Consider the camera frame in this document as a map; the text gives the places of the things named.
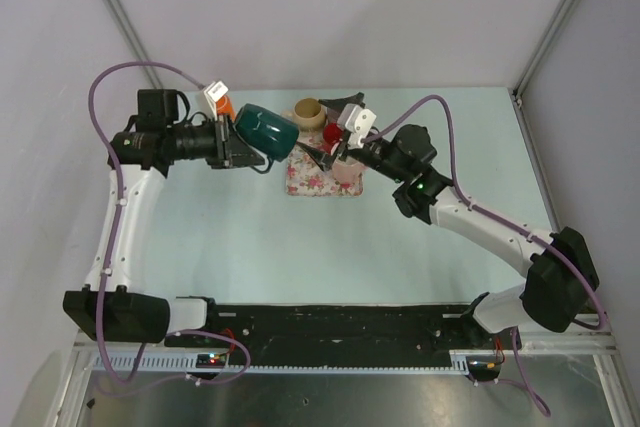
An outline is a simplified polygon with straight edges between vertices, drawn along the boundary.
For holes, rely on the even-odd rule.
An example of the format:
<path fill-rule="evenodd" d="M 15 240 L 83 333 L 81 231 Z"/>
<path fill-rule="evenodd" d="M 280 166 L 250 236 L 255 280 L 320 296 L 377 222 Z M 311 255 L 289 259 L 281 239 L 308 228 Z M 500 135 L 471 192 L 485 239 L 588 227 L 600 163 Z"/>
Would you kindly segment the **dark green mug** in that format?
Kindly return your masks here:
<path fill-rule="evenodd" d="M 250 103 L 239 110 L 234 127 L 240 138 L 266 156 L 264 169 L 251 167 L 259 174 L 269 173 L 275 162 L 285 160 L 299 138 L 299 127 L 293 121 Z"/>

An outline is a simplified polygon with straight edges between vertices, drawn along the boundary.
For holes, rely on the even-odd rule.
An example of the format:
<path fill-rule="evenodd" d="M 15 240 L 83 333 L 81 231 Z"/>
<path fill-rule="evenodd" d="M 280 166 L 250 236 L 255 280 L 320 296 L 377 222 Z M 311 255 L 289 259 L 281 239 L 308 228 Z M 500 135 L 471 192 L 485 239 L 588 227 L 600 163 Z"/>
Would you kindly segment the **pink ceramic mug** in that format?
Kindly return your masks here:
<path fill-rule="evenodd" d="M 353 185 L 361 180 L 364 170 L 365 166 L 353 159 L 336 160 L 332 166 L 332 175 L 341 185 Z"/>

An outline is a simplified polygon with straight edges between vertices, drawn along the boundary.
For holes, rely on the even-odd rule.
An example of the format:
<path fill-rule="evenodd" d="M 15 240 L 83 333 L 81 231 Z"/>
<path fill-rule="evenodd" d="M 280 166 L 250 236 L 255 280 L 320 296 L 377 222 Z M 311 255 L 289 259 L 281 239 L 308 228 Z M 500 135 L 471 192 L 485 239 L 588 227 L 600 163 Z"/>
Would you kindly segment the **orange mug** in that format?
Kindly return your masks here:
<path fill-rule="evenodd" d="M 230 97 L 228 95 L 224 95 L 219 100 L 217 100 L 215 105 L 216 105 L 216 114 L 218 116 L 226 115 L 232 121 L 235 120 L 236 113 L 235 113 L 235 110 L 233 108 L 232 101 L 231 101 L 231 99 L 230 99 Z"/>

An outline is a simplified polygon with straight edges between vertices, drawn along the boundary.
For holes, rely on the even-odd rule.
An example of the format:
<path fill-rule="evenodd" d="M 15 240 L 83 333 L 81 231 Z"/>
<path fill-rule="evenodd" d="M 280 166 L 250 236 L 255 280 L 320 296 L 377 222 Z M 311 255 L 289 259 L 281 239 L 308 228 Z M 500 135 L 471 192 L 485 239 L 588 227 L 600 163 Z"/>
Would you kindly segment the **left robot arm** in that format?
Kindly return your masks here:
<path fill-rule="evenodd" d="M 138 111 L 109 144 L 110 188 L 103 232 L 84 285 L 64 295 L 63 310 L 92 340 L 159 343 L 186 330 L 201 346 L 221 336 L 220 319 L 198 296 L 169 298 L 148 286 L 147 238 L 170 167 L 202 159 L 214 170 L 256 168 L 263 156 L 235 132 L 229 116 L 194 125 L 179 117 L 183 93 L 141 90 Z"/>

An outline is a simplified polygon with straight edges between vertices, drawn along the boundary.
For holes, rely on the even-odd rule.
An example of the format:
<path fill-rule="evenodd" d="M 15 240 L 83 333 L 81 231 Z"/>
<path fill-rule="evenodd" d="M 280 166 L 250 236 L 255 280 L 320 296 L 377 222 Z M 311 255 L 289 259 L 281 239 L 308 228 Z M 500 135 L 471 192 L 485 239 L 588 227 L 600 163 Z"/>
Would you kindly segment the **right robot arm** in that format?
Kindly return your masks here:
<path fill-rule="evenodd" d="M 534 229 L 481 205 L 466 195 L 455 171 L 439 173 L 437 155 L 427 128 L 408 123 L 402 114 L 389 126 L 374 126 L 375 115 L 361 93 L 322 99 L 320 105 L 337 120 L 341 137 L 328 153 L 305 146 L 304 151 L 327 171 L 340 160 L 354 160 L 393 180 L 393 198 L 407 218 L 456 233 L 497 256 L 524 283 L 477 297 L 464 313 L 462 335 L 476 348 L 486 347 L 498 332 L 535 323 L 555 333 L 569 326 L 597 331 L 607 317 L 596 298 L 599 286 L 593 260 L 581 233 L 565 227 L 559 232 Z"/>

